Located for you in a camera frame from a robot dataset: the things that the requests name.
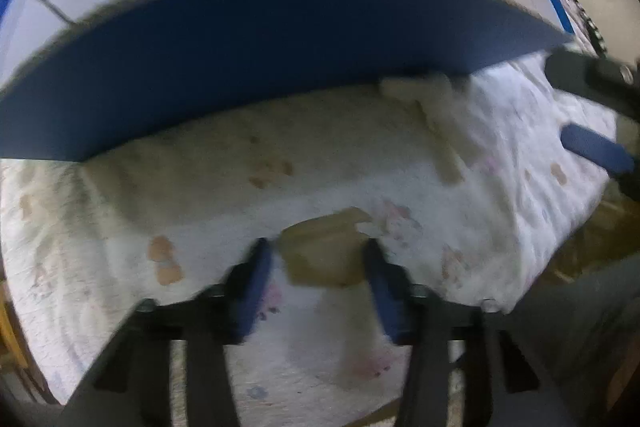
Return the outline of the tan felt piece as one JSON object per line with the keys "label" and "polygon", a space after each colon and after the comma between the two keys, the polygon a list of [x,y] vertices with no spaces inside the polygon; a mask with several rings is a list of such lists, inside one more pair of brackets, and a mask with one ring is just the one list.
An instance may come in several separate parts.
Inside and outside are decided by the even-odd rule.
{"label": "tan felt piece", "polygon": [[311,287],[348,287],[362,282],[362,248],[369,236],[358,227],[371,221],[369,213],[349,207],[282,231],[276,246],[290,282]]}

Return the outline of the white box with blue edges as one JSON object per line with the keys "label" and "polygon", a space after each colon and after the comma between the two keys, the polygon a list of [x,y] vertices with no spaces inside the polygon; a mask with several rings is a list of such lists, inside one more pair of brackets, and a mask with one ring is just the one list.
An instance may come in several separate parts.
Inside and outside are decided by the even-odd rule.
{"label": "white box with blue edges", "polygon": [[469,74],[572,35],[560,0],[1,0],[1,154],[83,161],[216,110]]}

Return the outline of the white soft doll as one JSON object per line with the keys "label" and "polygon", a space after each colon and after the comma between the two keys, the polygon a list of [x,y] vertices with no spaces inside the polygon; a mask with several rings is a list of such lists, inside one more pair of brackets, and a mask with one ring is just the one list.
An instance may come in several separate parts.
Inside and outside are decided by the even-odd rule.
{"label": "white soft doll", "polygon": [[439,178],[445,184],[461,183],[461,164],[469,164],[477,148],[458,114],[450,79],[440,72],[423,77],[387,77],[380,82],[380,92],[385,98],[420,107],[432,136]]}

